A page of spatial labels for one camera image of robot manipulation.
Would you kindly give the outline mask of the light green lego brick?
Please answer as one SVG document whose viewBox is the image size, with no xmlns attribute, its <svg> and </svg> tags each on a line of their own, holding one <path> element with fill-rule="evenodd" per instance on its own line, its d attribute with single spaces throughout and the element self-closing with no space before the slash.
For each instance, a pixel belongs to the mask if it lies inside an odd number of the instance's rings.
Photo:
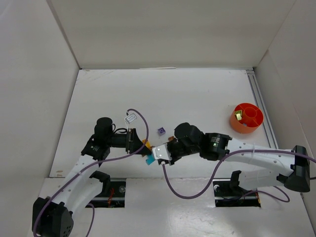
<svg viewBox="0 0 316 237">
<path fill-rule="evenodd" d="M 242 120 L 242 110 L 235 111 L 234 114 L 238 121 Z"/>
</svg>

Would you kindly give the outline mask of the orange divided round container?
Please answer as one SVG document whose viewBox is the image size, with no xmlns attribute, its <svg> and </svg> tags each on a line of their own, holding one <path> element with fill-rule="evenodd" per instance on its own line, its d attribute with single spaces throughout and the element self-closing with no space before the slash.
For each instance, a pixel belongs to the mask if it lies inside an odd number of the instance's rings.
<svg viewBox="0 0 316 237">
<path fill-rule="evenodd" d="M 234 112 L 242 110 L 242 120 L 238 121 Z M 263 123 L 264 117 L 262 111 L 250 103 L 238 104 L 230 116 L 231 128 L 241 134 L 250 134 L 254 132 Z"/>
</svg>

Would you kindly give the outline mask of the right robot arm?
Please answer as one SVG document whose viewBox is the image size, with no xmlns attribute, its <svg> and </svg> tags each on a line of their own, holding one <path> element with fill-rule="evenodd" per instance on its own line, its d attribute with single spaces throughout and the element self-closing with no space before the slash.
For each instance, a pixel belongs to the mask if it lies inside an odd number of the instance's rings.
<svg viewBox="0 0 316 237">
<path fill-rule="evenodd" d="M 254 171 L 233 171 L 230 188 L 251 191 L 259 187 L 281 186 L 299 192 L 310 191 L 310 159 L 305 147 L 273 150 L 244 143 L 221 133 L 203 133 L 185 122 L 174 129 L 174 139 L 166 145 L 173 165 L 184 156 L 198 154 L 218 163 L 240 162 L 258 167 Z"/>
</svg>

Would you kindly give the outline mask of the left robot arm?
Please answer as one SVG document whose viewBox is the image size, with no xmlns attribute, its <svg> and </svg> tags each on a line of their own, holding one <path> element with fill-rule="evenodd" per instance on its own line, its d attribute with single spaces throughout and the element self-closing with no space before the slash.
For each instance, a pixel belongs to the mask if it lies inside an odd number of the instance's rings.
<svg viewBox="0 0 316 237">
<path fill-rule="evenodd" d="M 108 191 L 110 176 L 98 169 L 103 163 L 110 162 L 108 155 L 111 148 L 124 148 L 126 158 L 133 155 L 150 156 L 152 151 L 146 143 L 139 139 L 134 128 L 125 133 L 116 133 L 112 119 L 98 119 L 93 135 L 57 191 L 46 198 L 39 197 L 34 202 L 33 235 L 69 236 L 76 214 L 89 206 L 94 197 Z"/>
</svg>

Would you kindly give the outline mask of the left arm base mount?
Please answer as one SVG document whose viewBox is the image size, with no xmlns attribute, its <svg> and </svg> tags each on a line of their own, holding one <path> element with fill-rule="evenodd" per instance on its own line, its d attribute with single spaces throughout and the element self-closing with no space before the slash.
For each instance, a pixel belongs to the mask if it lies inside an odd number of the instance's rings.
<svg viewBox="0 0 316 237">
<path fill-rule="evenodd" d="M 90 178 L 102 184 L 102 191 L 88 204 L 95 208 L 124 208 L 126 179 L 111 178 L 109 174 L 101 171 L 95 171 Z"/>
</svg>

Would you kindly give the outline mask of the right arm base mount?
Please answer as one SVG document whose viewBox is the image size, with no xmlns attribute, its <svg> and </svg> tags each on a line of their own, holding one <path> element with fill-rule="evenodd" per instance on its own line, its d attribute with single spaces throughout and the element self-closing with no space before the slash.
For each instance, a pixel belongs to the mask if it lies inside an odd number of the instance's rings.
<svg viewBox="0 0 316 237">
<path fill-rule="evenodd" d="M 239 186 L 241 171 L 234 171 L 230 179 L 215 179 L 213 190 L 216 207 L 261 207 L 257 193 L 248 194 L 250 191 Z"/>
</svg>

